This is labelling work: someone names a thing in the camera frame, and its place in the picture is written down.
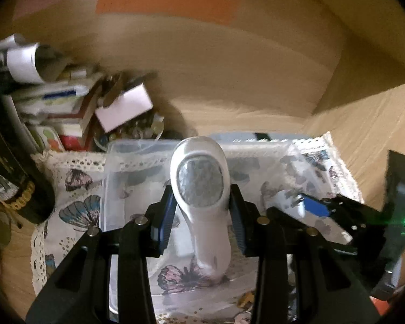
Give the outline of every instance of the wooden surface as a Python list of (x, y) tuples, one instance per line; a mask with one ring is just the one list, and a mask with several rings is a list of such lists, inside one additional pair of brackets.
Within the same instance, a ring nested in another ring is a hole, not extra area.
[[(380, 208), (387, 149), (405, 153), (405, 58), (351, 37), (320, 1), (242, 0), (229, 27), (96, 15), (96, 0), (67, 0), (12, 21), (14, 4), (0, 6), (0, 39), (19, 32), (109, 72), (156, 71), (150, 96), (167, 126), (184, 135), (331, 130), (365, 201)], [(405, 25), (399, 28), (405, 35)], [(22, 316), (34, 298), (32, 230), (14, 230), (2, 256), (1, 285)]]
[(1, 275), (0, 288), (10, 305), (23, 318), (35, 299), (35, 291), (31, 284), (31, 235), (35, 226), (23, 218), (19, 229), (12, 224), (12, 238), (7, 247), (0, 251)]
[(388, 150), (405, 154), (404, 76), (390, 57), (352, 38), (315, 114), (303, 127), (314, 136), (331, 132), (365, 202), (376, 209), (383, 206)]
[(397, 0), (321, 0), (355, 35), (405, 67), (405, 11)]

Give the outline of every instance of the gold label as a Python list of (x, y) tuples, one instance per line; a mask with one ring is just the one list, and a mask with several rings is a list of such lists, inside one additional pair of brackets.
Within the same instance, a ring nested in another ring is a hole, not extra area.
[(10, 203), (8, 207), (12, 208), (13, 210), (20, 210), (27, 202), (31, 200), (31, 195), (35, 192), (35, 184), (32, 181), (29, 181), (27, 187), (22, 192), (21, 196), (16, 199), (16, 201)]

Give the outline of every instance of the butterfly print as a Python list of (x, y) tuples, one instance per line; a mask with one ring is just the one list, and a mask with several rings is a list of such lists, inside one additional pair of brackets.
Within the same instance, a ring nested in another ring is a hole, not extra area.
[(53, 254), (46, 254), (45, 255), (45, 271), (46, 271), (46, 278), (48, 279), (51, 274), (56, 270), (56, 262), (54, 259)]
[(286, 173), (289, 176), (294, 177), (296, 184), (298, 184), (298, 185), (304, 184), (306, 182), (306, 177), (297, 173), (297, 170), (294, 168), (294, 165), (291, 163), (291, 161), (292, 160), (288, 160), (286, 163), (286, 167), (285, 167)]
[(324, 179), (324, 176), (322, 175), (322, 173), (321, 173), (318, 169), (314, 169), (314, 171), (315, 171), (315, 175), (316, 175), (318, 178), (320, 178), (323, 183), (325, 183), (326, 180)]
[(65, 186), (66, 191), (74, 191), (81, 187), (85, 187), (88, 190), (93, 179), (90, 175), (80, 171), (79, 169), (71, 169), (66, 175)]
[(43, 226), (43, 239), (45, 240), (47, 236), (48, 236), (48, 221), (46, 221), (45, 225)]
[(289, 199), (290, 197), (296, 197), (300, 193), (301, 193), (301, 191), (298, 189), (287, 190), (287, 191), (285, 191), (285, 198)]
[(251, 322), (251, 313), (242, 312), (234, 317), (234, 324), (249, 324)]
[(295, 157), (295, 156), (283, 156), (279, 161), (281, 163), (288, 164), (288, 163), (297, 161), (297, 157)]
[(259, 161), (255, 157), (251, 158), (228, 158), (228, 169), (231, 181), (234, 183), (248, 183), (250, 181), (248, 172), (259, 169)]
[(303, 154), (306, 161), (308, 161), (315, 168), (318, 168), (320, 171), (325, 172), (327, 168), (324, 166), (324, 161), (329, 159), (326, 150), (311, 152)]
[(273, 198), (279, 191), (283, 190), (283, 186), (279, 186), (279, 189), (277, 188), (271, 188), (269, 186), (269, 182), (265, 181), (262, 183), (259, 191), (261, 193), (260, 198), (259, 198), (259, 202), (261, 203), (261, 206), (264, 208), (264, 210), (267, 209), (266, 206), (266, 201), (270, 200), (271, 198)]
[(148, 177), (152, 177), (162, 171), (162, 166), (154, 166), (141, 171), (126, 172), (126, 186), (136, 186), (146, 181)]
[(329, 174), (332, 181), (336, 182), (339, 180), (339, 175), (336, 173), (335, 168), (333, 166), (329, 168)]
[(84, 202), (75, 201), (59, 212), (59, 217), (65, 223), (76, 226), (85, 231), (89, 227), (99, 225), (100, 197), (90, 195)]
[(189, 270), (187, 267), (181, 271), (176, 266), (166, 266), (158, 276), (158, 285), (165, 290), (164, 294), (186, 292), (214, 284), (210, 278), (200, 274), (195, 257), (192, 257)]
[(122, 199), (122, 200), (127, 199), (129, 197), (129, 195), (130, 195), (130, 193), (124, 189), (119, 190), (119, 192), (118, 192), (118, 197), (119, 197), (119, 199)]
[(316, 187), (311, 181), (306, 184), (306, 193), (311, 196), (315, 196), (317, 193)]

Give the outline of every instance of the book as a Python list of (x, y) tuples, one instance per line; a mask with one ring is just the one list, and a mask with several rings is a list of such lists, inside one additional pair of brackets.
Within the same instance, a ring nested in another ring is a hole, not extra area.
[(14, 101), (26, 100), (34, 97), (68, 97), (85, 96), (104, 77), (101, 72), (96, 72), (85, 79), (61, 80), (53, 83), (26, 87), (11, 93)]
[(44, 99), (41, 97), (29, 98), (15, 102), (19, 113), (32, 114), (72, 114), (81, 109), (84, 96), (68, 96)]
[(51, 125), (59, 135), (82, 137), (85, 129), (93, 117), (97, 107), (97, 99), (102, 92), (102, 83), (99, 82), (82, 101), (81, 108), (75, 114), (51, 114), (43, 124)]
[(93, 134), (94, 125), (92, 121), (81, 138), (69, 135), (59, 135), (59, 137), (66, 151), (91, 151), (93, 149)]

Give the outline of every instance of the black bottle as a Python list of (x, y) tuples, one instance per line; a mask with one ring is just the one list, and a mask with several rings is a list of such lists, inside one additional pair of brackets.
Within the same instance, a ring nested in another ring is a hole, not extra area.
[(0, 188), (1, 202), (32, 223), (43, 222), (54, 208), (54, 190), (22, 148), (1, 100)]

